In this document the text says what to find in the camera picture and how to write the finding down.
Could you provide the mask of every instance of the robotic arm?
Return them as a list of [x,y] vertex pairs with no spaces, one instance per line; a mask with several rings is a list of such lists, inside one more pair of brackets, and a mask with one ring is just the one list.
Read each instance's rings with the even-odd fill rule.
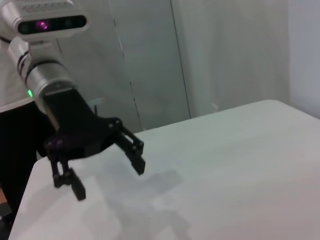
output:
[[[77,199],[86,190],[68,161],[93,156],[113,144],[121,148],[135,171],[145,171],[144,143],[116,117],[95,116],[77,91],[52,39],[70,37],[89,27],[77,0],[11,0],[2,8],[2,21],[15,34],[8,54],[26,91],[47,114],[56,130],[44,144],[56,188],[71,185]],[[61,163],[63,173],[58,169]]]

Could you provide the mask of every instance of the table surface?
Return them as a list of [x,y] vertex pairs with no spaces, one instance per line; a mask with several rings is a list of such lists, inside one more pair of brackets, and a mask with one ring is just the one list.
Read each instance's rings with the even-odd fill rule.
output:
[[138,136],[142,176],[116,146],[71,163],[82,202],[38,161],[10,240],[320,239],[320,120],[267,100]]

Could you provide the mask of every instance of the gray wall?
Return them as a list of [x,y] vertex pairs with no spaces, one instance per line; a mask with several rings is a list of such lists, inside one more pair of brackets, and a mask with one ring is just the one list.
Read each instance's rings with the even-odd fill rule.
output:
[[189,119],[169,0],[82,0],[90,29],[59,39],[66,65],[103,117],[134,132]]
[[320,1],[289,0],[292,105],[320,118]]

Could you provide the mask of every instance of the camera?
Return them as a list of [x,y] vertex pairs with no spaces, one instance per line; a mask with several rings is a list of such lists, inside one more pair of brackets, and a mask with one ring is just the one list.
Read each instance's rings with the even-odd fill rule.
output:
[[89,27],[81,5],[71,0],[11,1],[2,17],[27,42],[70,37]]

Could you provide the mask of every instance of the silver cylindrical joint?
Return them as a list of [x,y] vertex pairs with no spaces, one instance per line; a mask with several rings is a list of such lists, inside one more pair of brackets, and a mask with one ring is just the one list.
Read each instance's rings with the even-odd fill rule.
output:
[[32,92],[38,108],[46,113],[43,97],[75,88],[68,71],[59,63],[49,62],[34,67],[25,79],[26,87]]

